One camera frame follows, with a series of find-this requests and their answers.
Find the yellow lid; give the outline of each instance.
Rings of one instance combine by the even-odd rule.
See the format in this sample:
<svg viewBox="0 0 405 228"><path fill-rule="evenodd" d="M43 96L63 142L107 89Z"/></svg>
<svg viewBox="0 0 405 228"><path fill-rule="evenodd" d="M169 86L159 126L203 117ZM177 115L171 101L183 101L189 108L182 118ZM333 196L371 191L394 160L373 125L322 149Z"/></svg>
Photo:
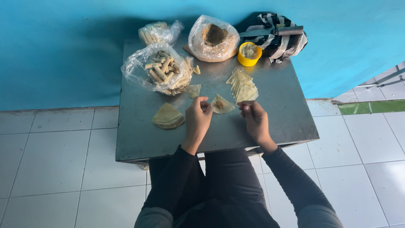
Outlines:
<svg viewBox="0 0 405 228"><path fill-rule="evenodd" d="M251 67L251 66L255 65L257 63L257 60L259 60L259 58L262 56L262 49L259 46L255 45L256 46L256 51L255 52L257 53L257 58L256 59L245 58L241 53L241 48L244 45L249 44L249 43L255 45L252 42L242 43L242 45L239 47L239 52L238 52L238 61L240 62L240 64L242 64L245 67Z"/></svg>

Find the person's left hand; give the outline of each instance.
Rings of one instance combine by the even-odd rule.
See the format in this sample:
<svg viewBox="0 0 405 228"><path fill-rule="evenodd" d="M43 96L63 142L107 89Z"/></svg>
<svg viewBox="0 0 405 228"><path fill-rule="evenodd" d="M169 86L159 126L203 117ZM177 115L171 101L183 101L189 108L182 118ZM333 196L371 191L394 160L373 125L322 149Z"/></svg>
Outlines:
<svg viewBox="0 0 405 228"><path fill-rule="evenodd" d="M195 155L198 146L209 128L212 117L212 106L204 102L208 97L196 97L191 106L185 110L187 136L181 147L187 153Z"/></svg>

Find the person's right hand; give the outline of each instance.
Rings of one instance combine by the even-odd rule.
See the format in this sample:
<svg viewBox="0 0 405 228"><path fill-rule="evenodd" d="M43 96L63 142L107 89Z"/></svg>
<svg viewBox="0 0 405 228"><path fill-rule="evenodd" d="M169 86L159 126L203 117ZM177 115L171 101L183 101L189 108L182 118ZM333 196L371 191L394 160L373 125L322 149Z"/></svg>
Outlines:
<svg viewBox="0 0 405 228"><path fill-rule="evenodd" d="M185 110L187 136L181 147L192 155L196 154L211 122L213 109L210 103L205 102L206 100L208 97L196 97L191 106Z"/></svg>
<svg viewBox="0 0 405 228"><path fill-rule="evenodd" d="M265 153L272 153L278 146L269 134L269 118L267 112L257 101L238 102L241 115L246 118L246 128L250 137L260 146Z"/></svg>

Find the person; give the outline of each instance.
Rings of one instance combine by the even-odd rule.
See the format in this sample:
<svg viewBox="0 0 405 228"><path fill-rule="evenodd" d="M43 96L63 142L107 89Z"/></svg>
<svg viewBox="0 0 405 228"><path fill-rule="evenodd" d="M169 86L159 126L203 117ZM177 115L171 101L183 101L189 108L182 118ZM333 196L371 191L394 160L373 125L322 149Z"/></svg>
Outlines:
<svg viewBox="0 0 405 228"><path fill-rule="evenodd" d="M149 161L152 189L135 222L144 227L279 227L245 150L205 153L206 176L196 156L211 121L208 97L185 111L187 136L172 157ZM342 228L321 189L273 142L267 113L256 101L239 102L248 134L263 150L294 206L299 228Z"/></svg>

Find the stainless steel table top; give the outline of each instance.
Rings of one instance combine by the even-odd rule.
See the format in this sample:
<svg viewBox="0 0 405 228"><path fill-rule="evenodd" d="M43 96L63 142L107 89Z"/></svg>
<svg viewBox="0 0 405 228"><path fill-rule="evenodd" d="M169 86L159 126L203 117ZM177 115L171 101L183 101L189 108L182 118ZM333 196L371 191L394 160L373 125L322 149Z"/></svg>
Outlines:
<svg viewBox="0 0 405 228"><path fill-rule="evenodd" d="M191 56L181 48L187 42L186 39L186 36L182 36L174 49L179 54ZM144 46L138 39L127 41L124 45L124 61L142 48ZM241 66L236 56L224 62L203 62L194 58L194 65L200 67L201 74L194 73L190 84L201 84L200 95L209 97L207 102L210 103L215 95L219 94L235 106L232 112L213 114L210 128L198 148L198 153L257 146L246 132L246 121L235 104L230 85L225 83L232 71ZM268 113L270 135L277 144L319 139L289 58L274 65L270 64L268 58L262 58L255 66L244 69L258 88L259 97L256 101ZM185 138L186 125L163 130L151 122L165 102L185 115L192 99L186 93L170 97L158 92L149 92L128 84L122 77L117 161L162 157L172 155L176 151Z"/></svg>

